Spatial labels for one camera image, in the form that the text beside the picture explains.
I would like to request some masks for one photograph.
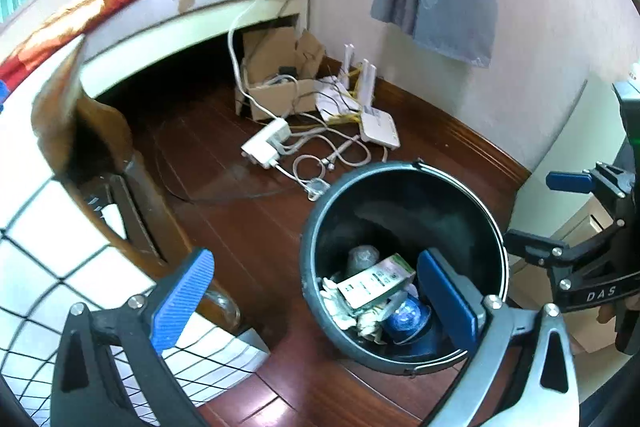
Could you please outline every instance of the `metal screw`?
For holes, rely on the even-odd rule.
[[[144,295],[133,295],[129,297],[127,301],[127,305],[129,308],[133,308],[135,310],[139,310],[142,306],[145,305],[145,296]]]
[[[545,304],[545,313],[549,315],[549,317],[558,317],[560,308],[553,303]]]
[[[84,311],[84,303],[82,302],[76,302],[76,304],[72,305],[71,308],[69,309],[69,312],[72,315],[81,315],[83,311]]]
[[[483,299],[484,305],[492,310],[499,310],[502,308],[502,300],[497,295],[487,295]]]

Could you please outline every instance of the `cardboard flap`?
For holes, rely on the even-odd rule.
[[[250,85],[261,84],[278,74],[281,66],[296,65],[296,32],[284,27],[246,32],[242,35],[247,77]]]
[[[324,46],[310,32],[304,30],[296,48],[298,78],[315,78],[324,58]]]

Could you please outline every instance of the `power plug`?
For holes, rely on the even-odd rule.
[[[252,163],[259,163],[263,168],[269,169],[280,159],[276,147],[289,136],[291,136],[291,129],[287,121],[284,118],[275,118],[242,145],[242,156],[249,158]]]

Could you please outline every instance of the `blue object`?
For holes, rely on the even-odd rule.
[[[420,292],[429,299],[453,345],[475,352],[479,341],[476,314],[428,250],[418,256],[416,271]]]
[[[409,295],[398,309],[382,322],[382,327],[394,344],[404,344],[415,338],[430,318],[431,308]]]
[[[149,336],[157,353],[175,346],[213,279],[213,271],[213,254],[209,250],[201,250],[200,255],[162,302],[153,316]]]
[[[551,171],[546,175],[546,186],[551,190],[560,190],[561,192],[589,194],[593,191],[593,179],[590,174],[584,172]]]
[[[9,88],[6,87],[6,84],[2,80],[0,80],[0,112],[2,112],[2,110],[4,109],[4,106],[2,104],[8,97]]]

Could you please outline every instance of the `blue cup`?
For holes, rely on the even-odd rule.
[[[411,295],[389,315],[382,327],[394,344],[407,344],[416,337],[431,318],[431,307]]]

